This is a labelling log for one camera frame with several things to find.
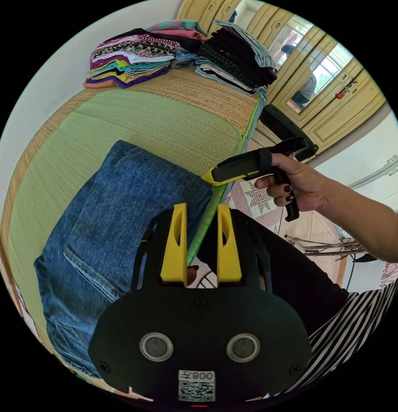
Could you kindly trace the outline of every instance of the colorful clothing pile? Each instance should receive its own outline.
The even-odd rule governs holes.
[[[87,88],[127,88],[166,74],[168,69],[193,65],[207,41],[197,20],[174,20],[137,28],[97,46],[90,56]]]
[[[234,23],[222,26],[197,52],[196,73],[251,95],[276,79],[276,66],[267,49]]]

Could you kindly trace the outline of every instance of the jeans seam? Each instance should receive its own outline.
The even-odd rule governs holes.
[[[64,248],[64,256],[69,258],[69,262],[72,264],[72,266],[87,280],[89,281],[90,284],[92,285],[97,285],[98,289],[106,296],[106,298],[111,301],[115,302],[120,296],[122,296],[122,293],[118,291],[113,285],[110,284],[109,281],[107,281],[101,274],[97,273],[94,271],[92,268],[90,268],[84,261],[82,261],[73,251],[66,246]],[[103,283],[108,285],[108,287],[111,290],[106,289],[102,283],[100,283],[98,280],[102,279]]]

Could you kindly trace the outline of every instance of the blue jeans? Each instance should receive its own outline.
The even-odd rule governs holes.
[[[104,310],[129,292],[151,219],[187,203],[190,244],[211,196],[211,185],[199,176],[130,143],[114,144],[34,262],[47,333],[67,364],[100,378],[88,345]]]

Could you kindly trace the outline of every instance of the hand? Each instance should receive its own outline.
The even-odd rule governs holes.
[[[278,153],[272,154],[272,166],[283,170],[289,177],[292,186],[276,185],[273,175],[258,179],[255,186],[259,189],[267,189],[267,194],[274,198],[277,206],[284,207],[292,201],[289,199],[292,189],[299,211],[309,212],[317,210],[321,206],[325,198],[328,178],[310,166]]]

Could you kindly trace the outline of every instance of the black and white stripes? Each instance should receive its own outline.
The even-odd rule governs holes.
[[[312,358],[306,372],[280,394],[307,385],[350,359],[379,325],[397,289],[398,279],[383,289],[350,294],[343,309],[309,337]]]

